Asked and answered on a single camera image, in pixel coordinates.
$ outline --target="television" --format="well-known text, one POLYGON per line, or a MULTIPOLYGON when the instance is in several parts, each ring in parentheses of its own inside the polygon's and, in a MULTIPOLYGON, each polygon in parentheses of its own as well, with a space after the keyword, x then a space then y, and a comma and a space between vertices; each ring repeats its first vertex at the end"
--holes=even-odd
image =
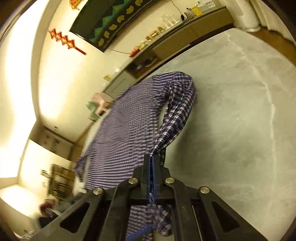
POLYGON ((125 26, 159 0, 89 0, 70 32, 104 52, 125 26))

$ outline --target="marble tabletop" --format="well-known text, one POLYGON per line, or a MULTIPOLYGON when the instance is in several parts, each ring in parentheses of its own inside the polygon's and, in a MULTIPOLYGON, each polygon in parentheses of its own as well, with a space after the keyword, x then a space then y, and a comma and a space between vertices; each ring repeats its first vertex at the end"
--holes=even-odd
POLYGON ((171 176, 210 187, 269 241, 280 240, 296 216, 296 67, 233 28, 153 74, 171 71, 191 75, 198 93, 167 148, 171 176))

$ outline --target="wooden floor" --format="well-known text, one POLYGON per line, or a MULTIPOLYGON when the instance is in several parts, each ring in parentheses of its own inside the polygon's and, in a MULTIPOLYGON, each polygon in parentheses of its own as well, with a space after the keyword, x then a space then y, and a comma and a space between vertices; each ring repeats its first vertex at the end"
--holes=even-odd
POLYGON ((296 66, 296 47, 291 41, 284 39, 280 33, 262 27, 258 32, 251 34, 274 47, 296 66))

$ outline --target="black cable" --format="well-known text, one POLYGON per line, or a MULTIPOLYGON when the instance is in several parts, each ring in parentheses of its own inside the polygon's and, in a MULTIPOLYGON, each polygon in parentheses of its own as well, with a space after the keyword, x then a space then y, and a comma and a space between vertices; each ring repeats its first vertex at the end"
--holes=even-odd
POLYGON ((114 49, 110 49, 110 50, 113 50, 113 51, 119 52, 119 53, 125 53, 125 52, 120 52, 120 51, 117 51, 117 50, 114 50, 114 49))
POLYGON ((182 15, 183 13, 180 11, 180 9, 174 4, 174 2, 172 0, 170 0, 172 2, 172 4, 179 10, 180 14, 182 15))

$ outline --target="silver screw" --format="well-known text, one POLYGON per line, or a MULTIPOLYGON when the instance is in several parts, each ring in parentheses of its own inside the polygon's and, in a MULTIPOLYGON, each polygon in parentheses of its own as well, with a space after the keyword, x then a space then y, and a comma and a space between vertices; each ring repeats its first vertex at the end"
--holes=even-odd
POLYGON ((129 179, 128 181, 130 184, 136 184, 138 182, 138 179, 136 179, 135 177, 132 177, 129 179))
POLYGON ((165 182, 168 183, 168 184, 172 184, 172 183, 175 182, 175 179, 173 179, 172 177, 167 177, 167 178, 165 179, 165 182))
POLYGON ((201 187, 200 192, 203 194, 207 194, 210 192, 210 189, 208 187, 201 187))
POLYGON ((94 190, 93 190, 93 193, 95 194, 95 195, 99 195, 99 194, 101 194, 103 192, 103 189, 102 188, 95 188, 94 190))

